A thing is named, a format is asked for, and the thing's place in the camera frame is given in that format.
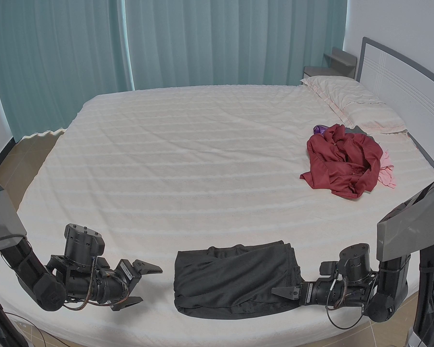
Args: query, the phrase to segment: fitted sheet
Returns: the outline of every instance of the fitted sheet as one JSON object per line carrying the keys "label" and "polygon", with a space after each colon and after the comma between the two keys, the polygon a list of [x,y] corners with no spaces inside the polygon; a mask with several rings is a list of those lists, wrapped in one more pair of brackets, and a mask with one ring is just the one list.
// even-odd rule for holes
{"label": "fitted sheet", "polygon": [[[63,254],[64,227],[95,229],[112,267],[141,259],[164,273],[146,275],[120,312],[41,310],[0,259],[0,302],[68,340],[111,346],[293,347],[341,333],[321,306],[244,320],[187,317],[174,307],[179,250],[257,245],[295,248],[301,274],[316,280],[321,261],[355,243],[371,247],[376,223],[434,180],[434,170],[405,133],[373,134],[389,149],[397,188],[377,184],[358,200],[313,190],[306,142],[316,124],[341,120],[305,85],[204,86],[100,95],[58,139],[24,194],[18,214],[42,262]],[[408,271],[418,286],[418,258]],[[358,309],[332,313],[351,325]]]}

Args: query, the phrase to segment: bed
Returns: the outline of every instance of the bed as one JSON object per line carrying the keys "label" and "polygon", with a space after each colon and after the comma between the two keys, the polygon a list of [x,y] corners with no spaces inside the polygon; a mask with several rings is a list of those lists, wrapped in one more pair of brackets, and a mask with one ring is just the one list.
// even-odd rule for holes
{"label": "bed", "polygon": [[[409,86],[395,89],[395,79],[410,78]],[[112,266],[138,258],[164,273],[142,278],[133,295],[144,302],[120,312],[87,307],[48,313],[0,260],[1,304],[85,346],[294,347],[339,334],[320,306],[236,321],[182,315],[174,307],[174,260],[178,250],[283,240],[295,248],[303,278],[315,280],[321,261],[367,242],[376,269],[376,223],[434,180],[434,143],[401,104],[414,100],[405,95],[410,88],[432,103],[421,113],[433,112],[434,78],[366,39],[358,79],[405,120],[419,149],[406,132],[373,133],[389,150],[397,187],[378,183],[355,201],[299,179],[310,169],[305,143],[313,127],[344,123],[309,86],[152,89],[88,101],[23,197],[18,214],[29,241],[46,261],[63,253],[65,225],[83,224],[103,235]],[[413,256],[409,294],[418,276]],[[332,316],[347,326],[359,310]]]}

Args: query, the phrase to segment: label sticker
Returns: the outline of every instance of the label sticker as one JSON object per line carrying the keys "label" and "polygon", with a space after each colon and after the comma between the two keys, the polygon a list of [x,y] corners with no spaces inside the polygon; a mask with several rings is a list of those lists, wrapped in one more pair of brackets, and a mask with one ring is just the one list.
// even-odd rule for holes
{"label": "label sticker", "polygon": [[127,266],[125,263],[121,262],[121,268],[124,270],[125,274],[127,275],[129,280],[133,279],[133,275],[130,273],[129,269],[127,269]]}
{"label": "label sticker", "polygon": [[312,288],[313,288],[313,284],[310,283],[309,284],[309,290],[307,291],[307,302],[306,302],[307,304],[310,303],[310,298],[312,296]]}

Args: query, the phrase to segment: pink cloth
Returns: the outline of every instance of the pink cloth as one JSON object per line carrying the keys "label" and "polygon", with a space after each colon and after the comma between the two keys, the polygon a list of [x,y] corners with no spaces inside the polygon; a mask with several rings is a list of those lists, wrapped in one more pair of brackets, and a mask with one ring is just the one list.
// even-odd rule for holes
{"label": "pink cloth", "polygon": [[380,159],[380,163],[381,168],[380,174],[378,175],[378,181],[381,182],[383,185],[394,189],[396,187],[394,177],[394,165],[391,162],[388,150],[383,153]]}

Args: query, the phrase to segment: teal curtain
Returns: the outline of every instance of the teal curtain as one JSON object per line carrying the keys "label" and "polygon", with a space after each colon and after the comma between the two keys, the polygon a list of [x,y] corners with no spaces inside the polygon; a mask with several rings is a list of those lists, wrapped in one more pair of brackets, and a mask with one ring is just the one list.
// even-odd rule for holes
{"label": "teal curtain", "polygon": [[347,0],[0,0],[0,98],[16,139],[102,93],[298,85],[342,47]]}

